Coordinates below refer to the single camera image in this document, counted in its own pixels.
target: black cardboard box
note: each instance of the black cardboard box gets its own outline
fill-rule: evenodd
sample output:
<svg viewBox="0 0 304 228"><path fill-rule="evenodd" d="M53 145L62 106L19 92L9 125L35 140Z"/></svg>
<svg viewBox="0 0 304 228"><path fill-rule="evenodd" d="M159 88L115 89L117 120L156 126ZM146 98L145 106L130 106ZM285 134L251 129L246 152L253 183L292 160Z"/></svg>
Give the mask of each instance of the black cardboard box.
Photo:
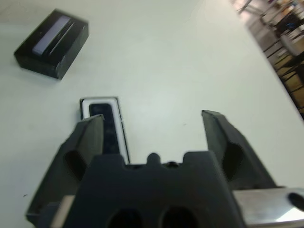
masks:
<svg viewBox="0 0 304 228"><path fill-rule="evenodd" d="M88 36L87 21L56 9L14 55L20 67L62 79Z"/></svg>

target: metal plate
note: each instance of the metal plate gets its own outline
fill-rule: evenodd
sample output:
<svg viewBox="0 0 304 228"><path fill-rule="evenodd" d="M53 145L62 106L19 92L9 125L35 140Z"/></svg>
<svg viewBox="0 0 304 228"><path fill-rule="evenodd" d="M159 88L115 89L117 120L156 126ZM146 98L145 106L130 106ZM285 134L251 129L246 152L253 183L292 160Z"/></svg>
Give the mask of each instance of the metal plate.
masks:
<svg viewBox="0 0 304 228"><path fill-rule="evenodd" d="M303 189L237 190L233 193L249 227L304 227L304 211L289 199L291 193L296 193L300 197L297 203L303 206Z"/></svg>

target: floor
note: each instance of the floor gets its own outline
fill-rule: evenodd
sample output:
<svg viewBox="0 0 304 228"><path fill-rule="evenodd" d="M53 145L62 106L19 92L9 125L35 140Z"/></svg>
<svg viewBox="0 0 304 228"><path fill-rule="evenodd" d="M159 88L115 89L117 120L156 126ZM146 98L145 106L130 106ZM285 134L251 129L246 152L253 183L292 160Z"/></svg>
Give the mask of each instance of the floor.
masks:
<svg viewBox="0 0 304 228"><path fill-rule="evenodd" d="M247 0L230 0L232 3L233 7L239 11L242 6L245 4ZM277 39L274 36L273 32L270 31L263 23L260 21L260 16L259 14L266 10L268 8L269 4L267 0L252 0L250 5L244 10L242 13L240 13L239 17L241 21L248 27L249 31L252 33L254 38L256 39L257 43L261 47L261 49L264 51L269 47L271 44L273 44ZM265 21L269 21L277 12L277 9L271 8L268 12L267 15L263 17ZM278 15L275 17L274 21L278 22L283 16ZM296 42L296 45L299 49L304 51L304 39L300 39ZM265 52L266 56L269 56L272 54L275 50L281 47L280 43L275 44L271 49ZM270 63L274 66L274 69L279 69L280 66L282 66L285 62L287 62L291 57L288 56L284 60L280 61L285 57L285 51L280 50L271 57L268 58ZM284 74L284 72L287 69L281 69L279 70L278 76L280 77L281 75ZM292 92L292 96L298 103L298 107L303 107L304 106L304 88L302 88L303 84L301 83L298 75L292 76L293 73L290 73L286 76L281 77L282 79L288 79L285 82L285 85L289 91L294 91ZM299 110L302 114L304 114L304 109Z"/></svg>

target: white table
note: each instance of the white table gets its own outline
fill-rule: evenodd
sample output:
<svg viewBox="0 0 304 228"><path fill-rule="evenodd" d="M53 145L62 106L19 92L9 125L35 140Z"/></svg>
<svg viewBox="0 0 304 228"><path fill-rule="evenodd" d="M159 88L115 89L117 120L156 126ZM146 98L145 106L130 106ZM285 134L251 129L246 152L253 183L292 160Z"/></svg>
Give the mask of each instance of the white table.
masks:
<svg viewBox="0 0 304 228"><path fill-rule="evenodd" d="M13 57L54 8L90 22L62 81ZM304 187L303 121L229 1L7 0L0 12L1 227L31 227L23 215L86 96L119 96L133 163L207 150L209 109L247 137L278 185Z"/></svg>

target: hole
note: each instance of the hole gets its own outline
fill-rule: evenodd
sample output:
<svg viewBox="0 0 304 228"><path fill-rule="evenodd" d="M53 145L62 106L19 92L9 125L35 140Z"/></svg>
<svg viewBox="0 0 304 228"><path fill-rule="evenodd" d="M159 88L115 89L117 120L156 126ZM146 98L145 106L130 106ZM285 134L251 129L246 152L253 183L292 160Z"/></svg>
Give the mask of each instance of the hole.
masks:
<svg viewBox="0 0 304 228"><path fill-rule="evenodd" d="M243 161L242 149L235 144L228 144L223 158L223 170L228 180L236 174L241 162Z"/></svg>
<svg viewBox="0 0 304 228"><path fill-rule="evenodd" d="M171 207L163 217L162 228L198 228L193 214L184 207Z"/></svg>
<svg viewBox="0 0 304 228"><path fill-rule="evenodd" d="M296 208L304 211L304 198L297 193L290 193L288 195L289 202Z"/></svg>
<svg viewBox="0 0 304 228"><path fill-rule="evenodd" d="M179 164L174 161L170 161L170 162L166 163L165 166L169 169L176 169L179 167Z"/></svg>
<svg viewBox="0 0 304 228"><path fill-rule="evenodd" d="M143 221L135 209L122 209L110 221L108 228L143 228Z"/></svg>
<svg viewBox="0 0 304 228"><path fill-rule="evenodd" d="M65 160L75 177L81 181L86 171L86 164L80 154L77 151L70 151L65 155Z"/></svg>

